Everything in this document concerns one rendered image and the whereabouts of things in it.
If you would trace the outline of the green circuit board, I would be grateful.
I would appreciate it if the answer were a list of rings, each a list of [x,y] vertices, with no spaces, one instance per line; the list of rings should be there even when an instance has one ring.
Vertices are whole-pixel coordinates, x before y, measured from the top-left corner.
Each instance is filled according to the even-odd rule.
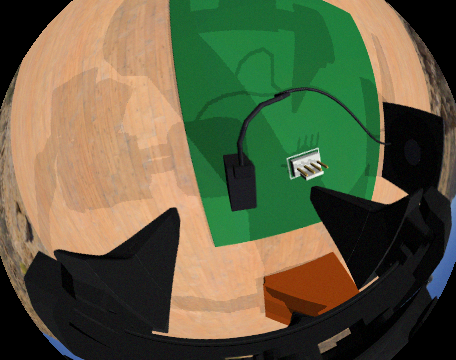
[[[371,59],[351,13],[324,0],[169,0],[173,65],[192,167],[213,247],[321,223],[311,187],[371,200],[380,143],[312,91],[261,108],[243,149],[256,208],[232,211],[224,155],[239,153],[257,104],[293,88],[327,92],[380,141]]]

